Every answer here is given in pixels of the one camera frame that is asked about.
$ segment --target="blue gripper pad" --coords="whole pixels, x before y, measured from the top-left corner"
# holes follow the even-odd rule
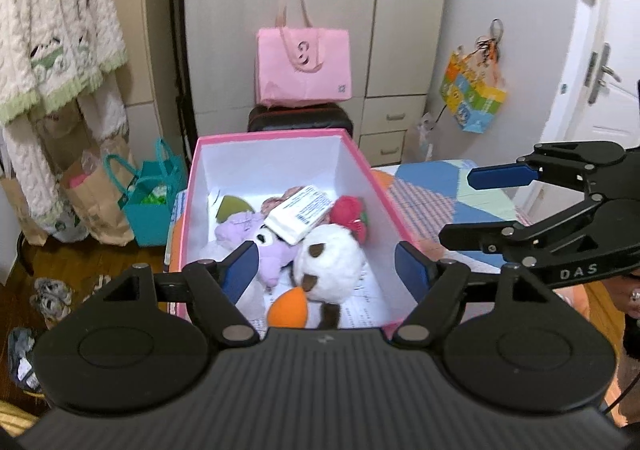
[[[527,186],[536,180],[538,172],[521,163],[474,168],[466,178],[469,186],[476,190]]]

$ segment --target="hand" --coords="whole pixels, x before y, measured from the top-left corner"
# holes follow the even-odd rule
[[[640,269],[635,270],[633,274],[640,275]],[[640,319],[640,299],[631,299],[631,294],[635,290],[640,292],[640,279],[613,276],[603,280],[602,283],[609,291],[611,301],[616,309],[628,314],[631,318]]]

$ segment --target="pink tote bag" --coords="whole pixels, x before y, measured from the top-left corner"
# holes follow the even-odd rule
[[[287,0],[280,0],[276,27],[258,32],[259,104],[300,107],[351,99],[349,32],[313,27],[305,0],[300,2],[305,28],[287,27]]]

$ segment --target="white wall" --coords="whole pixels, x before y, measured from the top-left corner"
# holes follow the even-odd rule
[[[559,91],[579,0],[445,0],[430,109],[444,105],[440,83],[451,51],[471,51],[494,18],[504,24],[500,66],[509,92],[491,128],[463,132],[446,110],[434,130],[436,159],[465,158],[479,165],[509,163],[539,141]]]
[[[20,233],[20,226],[14,211],[0,190],[0,284],[6,283],[15,261],[15,242]]]

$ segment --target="gray sneaker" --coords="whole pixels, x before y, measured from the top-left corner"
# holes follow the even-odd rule
[[[71,312],[71,308],[65,305],[60,298],[49,293],[33,295],[29,299],[29,303],[44,318],[56,322],[60,322]]]
[[[50,294],[58,297],[65,305],[71,305],[72,289],[60,280],[52,278],[37,278],[33,283],[37,294]]]

